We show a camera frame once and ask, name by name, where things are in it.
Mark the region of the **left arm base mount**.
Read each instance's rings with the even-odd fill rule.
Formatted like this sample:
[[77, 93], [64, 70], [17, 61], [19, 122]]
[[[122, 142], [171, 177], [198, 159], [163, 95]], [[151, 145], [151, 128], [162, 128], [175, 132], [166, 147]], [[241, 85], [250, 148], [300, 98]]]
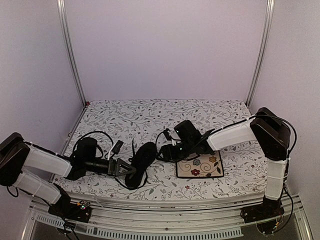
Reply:
[[48, 213], [64, 220], [88, 223], [92, 215], [92, 210], [93, 209], [84, 202], [57, 202], [49, 207]]

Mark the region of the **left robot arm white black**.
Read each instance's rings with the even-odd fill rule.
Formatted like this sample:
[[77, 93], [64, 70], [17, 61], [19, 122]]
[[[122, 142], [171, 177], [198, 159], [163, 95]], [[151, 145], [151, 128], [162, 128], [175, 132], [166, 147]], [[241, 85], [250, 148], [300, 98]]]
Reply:
[[70, 196], [28, 169], [38, 169], [71, 181], [84, 177], [87, 172], [112, 177], [132, 175], [136, 172], [135, 167], [112, 158], [121, 146], [121, 141], [115, 143], [104, 159], [97, 156], [97, 152], [102, 151], [97, 140], [85, 135], [77, 141], [71, 155], [64, 156], [27, 142], [21, 134], [14, 132], [0, 144], [0, 184], [38, 197], [55, 207], [63, 217], [70, 217], [75, 211]]

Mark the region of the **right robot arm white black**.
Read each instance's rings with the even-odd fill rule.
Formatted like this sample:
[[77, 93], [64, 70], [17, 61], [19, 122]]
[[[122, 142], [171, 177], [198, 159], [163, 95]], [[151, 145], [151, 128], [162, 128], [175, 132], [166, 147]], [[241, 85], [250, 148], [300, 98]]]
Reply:
[[290, 139], [298, 137], [290, 122], [268, 108], [261, 107], [250, 117], [218, 129], [210, 129], [204, 134], [189, 120], [176, 125], [174, 132], [179, 138], [178, 142], [163, 145], [156, 154], [157, 160], [177, 163], [190, 155], [214, 154], [225, 147], [257, 141], [268, 165], [266, 189], [258, 213], [262, 218], [269, 218], [278, 210], [287, 179], [290, 154], [296, 145]]

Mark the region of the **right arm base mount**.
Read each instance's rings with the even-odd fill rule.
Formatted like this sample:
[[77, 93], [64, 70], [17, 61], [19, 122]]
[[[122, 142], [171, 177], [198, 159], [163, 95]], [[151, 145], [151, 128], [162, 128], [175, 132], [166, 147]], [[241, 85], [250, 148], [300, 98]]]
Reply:
[[269, 218], [279, 217], [285, 213], [282, 204], [261, 203], [243, 207], [240, 216], [245, 223], [258, 222]]

